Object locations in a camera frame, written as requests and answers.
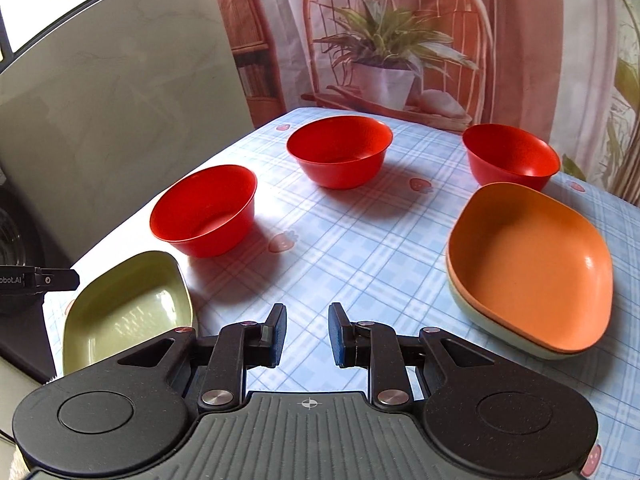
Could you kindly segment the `blue plaid tablecloth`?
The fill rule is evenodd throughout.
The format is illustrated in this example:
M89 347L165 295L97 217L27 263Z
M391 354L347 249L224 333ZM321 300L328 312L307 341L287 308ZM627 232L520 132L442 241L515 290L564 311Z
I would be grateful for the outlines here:
M276 302L288 309L281 364L256 368L248 388L285 392L297 403L299 437L254 448L243 476L305 479L316 460L306 439L326 429L322 396L362 391L360 368L334 364L326 314L340 302L355 320L413 335L438 326L524 364L582 393L599 419L599 479L639 474L639 211L566 174L550 196L587 218L608 245L614 266L611 323L592 349L546 362L504 344L473 324L450 294L445 247L476 190L458 136L391 120L394 140L380 173L361 188L318 188L285 148L299 127L321 117L299 108L212 158L256 174L254 228L231 252L211 259L178 255L204 335L244 320L263 320Z

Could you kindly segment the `printed chair and plant backdrop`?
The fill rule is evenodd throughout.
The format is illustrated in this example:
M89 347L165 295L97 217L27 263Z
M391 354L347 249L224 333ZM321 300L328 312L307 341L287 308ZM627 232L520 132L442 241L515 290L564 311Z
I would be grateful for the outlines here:
M639 200L639 0L217 0L250 117L304 103L548 142Z

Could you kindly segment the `red plastic bowl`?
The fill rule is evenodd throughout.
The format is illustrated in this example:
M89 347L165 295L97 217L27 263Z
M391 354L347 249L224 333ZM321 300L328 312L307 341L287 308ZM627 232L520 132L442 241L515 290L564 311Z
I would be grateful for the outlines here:
M256 174L244 166L198 170L157 201L150 215L151 232L191 257L222 255L250 232L257 185Z
M480 185L511 182L541 191L561 168L556 151L520 128L478 124L462 133L473 177Z
M337 115L298 128L288 138L286 149L315 184L348 190L380 172L392 142L392 129L384 122L361 115Z

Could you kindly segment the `orange square plate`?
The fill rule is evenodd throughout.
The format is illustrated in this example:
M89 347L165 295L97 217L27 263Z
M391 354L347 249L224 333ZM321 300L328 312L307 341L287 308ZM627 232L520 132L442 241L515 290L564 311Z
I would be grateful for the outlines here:
M479 188L450 232L446 266L474 309L546 349L587 351L608 328L604 239L576 210L526 186Z

